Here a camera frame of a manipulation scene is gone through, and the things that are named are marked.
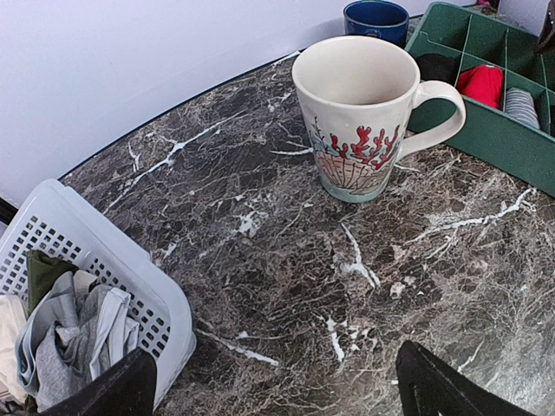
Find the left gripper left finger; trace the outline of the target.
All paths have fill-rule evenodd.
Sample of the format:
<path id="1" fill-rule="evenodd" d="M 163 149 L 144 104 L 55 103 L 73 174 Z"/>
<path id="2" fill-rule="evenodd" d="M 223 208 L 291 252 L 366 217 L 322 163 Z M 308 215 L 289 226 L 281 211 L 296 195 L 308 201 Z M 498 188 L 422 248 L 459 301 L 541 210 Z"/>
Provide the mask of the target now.
<path id="1" fill-rule="evenodd" d="M 157 367 L 152 355 L 134 349 L 78 393 L 43 415 L 153 415 Z"/>

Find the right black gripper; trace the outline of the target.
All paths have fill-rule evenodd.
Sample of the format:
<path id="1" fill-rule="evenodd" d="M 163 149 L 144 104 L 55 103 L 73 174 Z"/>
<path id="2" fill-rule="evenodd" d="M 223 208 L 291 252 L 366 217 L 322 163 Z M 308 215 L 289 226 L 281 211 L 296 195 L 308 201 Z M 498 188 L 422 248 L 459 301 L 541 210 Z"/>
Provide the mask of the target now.
<path id="1" fill-rule="evenodd" d="M 554 49 L 554 8 L 549 8 L 545 15 L 542 31 L 535 45 L 535 53 L 543 54 Z"/>

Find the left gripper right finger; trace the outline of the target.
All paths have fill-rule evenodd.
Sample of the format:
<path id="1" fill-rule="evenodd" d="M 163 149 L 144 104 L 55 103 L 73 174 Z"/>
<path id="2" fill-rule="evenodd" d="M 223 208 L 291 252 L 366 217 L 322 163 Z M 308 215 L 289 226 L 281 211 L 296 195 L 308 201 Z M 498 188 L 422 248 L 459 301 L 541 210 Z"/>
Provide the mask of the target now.
<path id="1" fill-rule="evenodd" d="M 472 383 L 417 342 L 402 343 L 395 369 L 404 415 L 529 413 Z"/>

